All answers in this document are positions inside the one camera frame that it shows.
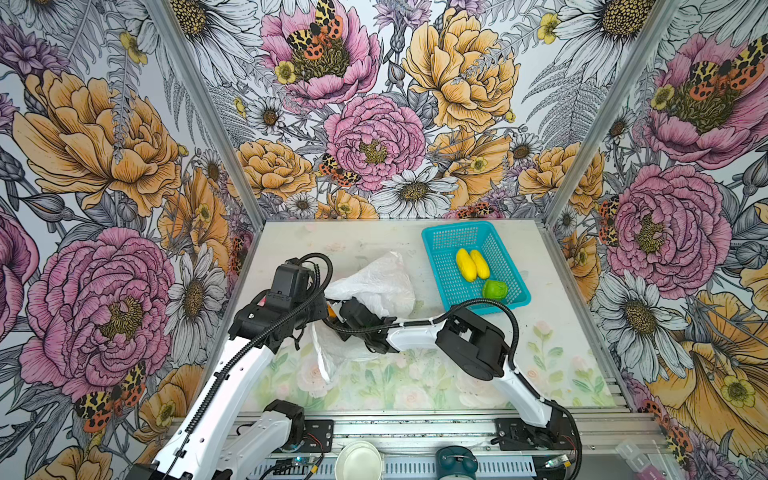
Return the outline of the white plastic bag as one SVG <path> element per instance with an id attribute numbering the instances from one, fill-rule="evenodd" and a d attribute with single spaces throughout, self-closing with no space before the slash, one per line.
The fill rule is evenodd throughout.
<path id="1" fill-rule="evenodd" d="M 403 256 L 390 251 L 365 266 L 357 273 L 336 280 L 326 288 L 326 298 L 339 311 L 339 303 L 356 299 L 377 316 L 405 317 L 415 304 L 415 292 L 406 271 Z M 324 324 L 311 328 L 312 343 L 317 354 L 320 375 L 332 382 L 342 367 L 351 361 L 367 362 L 378 354 L 365 346 L 363 340 L 350 337 L 346 340 Z"/>

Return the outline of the yellow fruit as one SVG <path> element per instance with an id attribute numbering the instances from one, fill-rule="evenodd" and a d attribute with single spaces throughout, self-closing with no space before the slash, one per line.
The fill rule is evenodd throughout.
<path id="1" fill-rule="evenodd" d="M 472 259 L 475 265 L 477 277 L 483 280 L 489 279 L 491 275 L 491 271 L 484 256 L 478 250 L 472 250 L 470 252 L 470 258 Z"/>
<path id="2" fill-rule="evenodd" d="M 469 252 L 461 248 L 457 251 L 455 262 L 462 278 L 473 283 L 477 279 L 477 267 Z"/>

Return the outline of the green fruit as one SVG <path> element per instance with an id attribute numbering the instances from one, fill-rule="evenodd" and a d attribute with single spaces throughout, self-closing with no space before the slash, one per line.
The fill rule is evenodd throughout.
<path id="1" fill-rule="evenodd" d="M 488 279 L 481 293 L 485 299 L 503 302 L 509 293 L 509 287 L 504 281 Z"/>

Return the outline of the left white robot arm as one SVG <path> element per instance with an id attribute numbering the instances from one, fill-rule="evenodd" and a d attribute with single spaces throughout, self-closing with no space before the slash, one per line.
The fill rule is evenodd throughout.
<path id="1" fill-rule="evenodd" d="M 324 291 L 333 275 L 329 257 L 310 253 L 287 260 L 272 285 L 234 316 L 213 374 L 166 445 L 129 470 L 130 479 L 244 479 L 271 453 L 301 447 L 306 437 L 302 407 L 268 404 L 234 442 L 227 440 L 251 389 L 287 339 L 328 317 Z"/>

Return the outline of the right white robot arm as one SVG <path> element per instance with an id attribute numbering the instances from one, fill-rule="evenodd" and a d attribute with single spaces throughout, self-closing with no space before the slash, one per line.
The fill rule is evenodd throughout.
<path id="1" fill-rule="evenodd" d="M 545 398 L 516 366 L 519 325 L 498 301 L 468 300 L 433 318 L 400 319 L 377 316 L 353 298 L 342 301 L 324 323 L 342 340 L 360 339 L 376 354 L 439 350 L 469 377 L 493 385 L 517 412 L 496 422 L 491 442 L 502 450 L 581 451 L 568 409 Z"/>

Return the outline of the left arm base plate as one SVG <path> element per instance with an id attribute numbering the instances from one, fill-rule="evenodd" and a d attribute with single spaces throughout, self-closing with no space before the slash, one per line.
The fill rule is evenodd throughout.
<path id="1" fill-rule="evenodd" d="M 329 453 L 332 449 L 335 422 L 309 419 L 294 422 L 281 453 Z"/>

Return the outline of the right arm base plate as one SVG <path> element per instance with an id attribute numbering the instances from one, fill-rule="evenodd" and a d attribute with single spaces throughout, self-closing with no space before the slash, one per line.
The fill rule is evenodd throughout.
<path id="1" fill-rule="evenodd" d="M 578 446 L 573 424 L 566 417 L 550 421 L 546 427 L 531 426 L 519 418 L 498 418 L 491 443 L 502 451 L 572 450 Z"/>

